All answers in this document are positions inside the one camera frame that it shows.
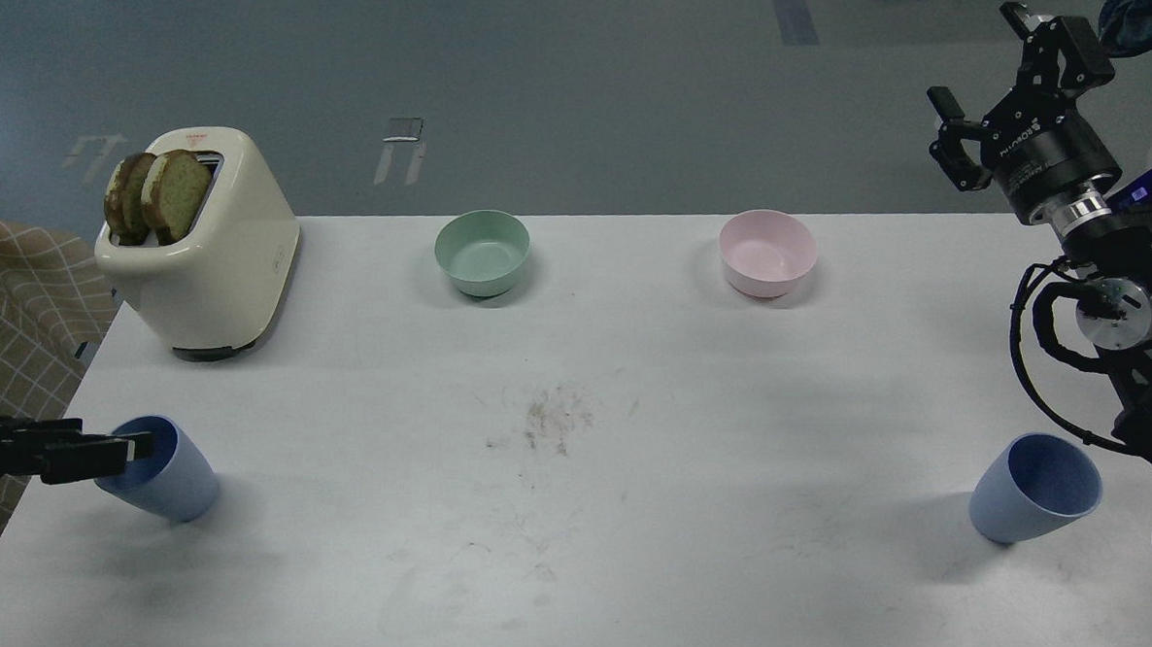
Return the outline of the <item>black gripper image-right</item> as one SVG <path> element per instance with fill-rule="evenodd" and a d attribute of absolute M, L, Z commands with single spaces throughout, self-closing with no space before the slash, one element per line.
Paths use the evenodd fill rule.
<path fill-rule="evenodd" d="M 1020 2 L 1000 5 L 1000 13 L 1022 43 L 1013 87 L 983 121 L 967 119 L 948 86 L 927 89 L 938 125 L 929 153 L 957 191 L 980 191 L 994 180 L 1021 224 L 1036 224 L 1052 197 L 1087 185 L 1102 192 L 1121 177 L 1076 107 L 1116 70 L 1085 17 L 1038 15 Z M 980 146 L 979 161 L 967 142 Z"/>

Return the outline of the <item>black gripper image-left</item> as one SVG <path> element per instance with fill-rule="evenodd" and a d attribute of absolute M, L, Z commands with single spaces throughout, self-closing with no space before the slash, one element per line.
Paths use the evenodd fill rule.
<path fill-rule="evenodd" d="M 0 419 L 0 478 L 40 475 L 43 484 L 76 484 L 121 475 L 132 460 L 150 457 L 153 434 L 83 436 L 83 420 Z"/>

